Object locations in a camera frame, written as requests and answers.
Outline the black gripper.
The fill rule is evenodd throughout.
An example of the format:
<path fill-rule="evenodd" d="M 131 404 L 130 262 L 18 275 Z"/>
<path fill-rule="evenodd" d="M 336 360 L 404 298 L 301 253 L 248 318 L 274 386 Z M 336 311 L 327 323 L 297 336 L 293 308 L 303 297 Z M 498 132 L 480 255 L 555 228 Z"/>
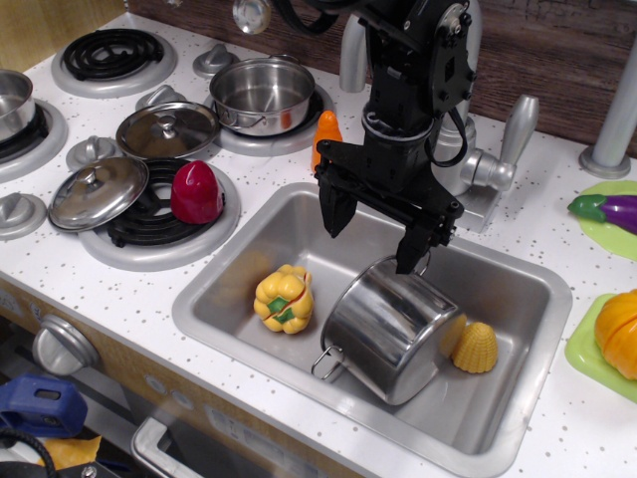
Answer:
<path fill-rule="evenodd" d="M 405 226 L 397 274 L 411 273 L 430 247 L 448 245 L 464 208 L 435 177 L 426 144 L 424 137 L 390 140 L 372 133 L 362 145 L 320 141 L 315 178 L 329 236 L 337 237 L 363 203 Z"/>

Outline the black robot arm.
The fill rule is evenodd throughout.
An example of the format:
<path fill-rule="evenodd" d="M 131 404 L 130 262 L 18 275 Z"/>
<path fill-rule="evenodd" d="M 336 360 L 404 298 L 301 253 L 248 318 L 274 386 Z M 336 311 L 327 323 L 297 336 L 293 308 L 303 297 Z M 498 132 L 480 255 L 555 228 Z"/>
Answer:
<path fill-rule="evenodd" d="M 319 17 L 304 23 L 291 2 L 275 6 L 299 33 L 326 32 L 352 13 L 366 33 L 371 93 L 361 145 L 322 140 L 315 177 L 325 230 L 336 237 L 363 203 L 405 227 L 396 271 L 410 273 L 430 248 L 447 245 L 463 205 L 432 171 L 444 117 L 463 122 L 476 73 L 469 65 L 472 24 L 463 1 L 314 1 Z"/>

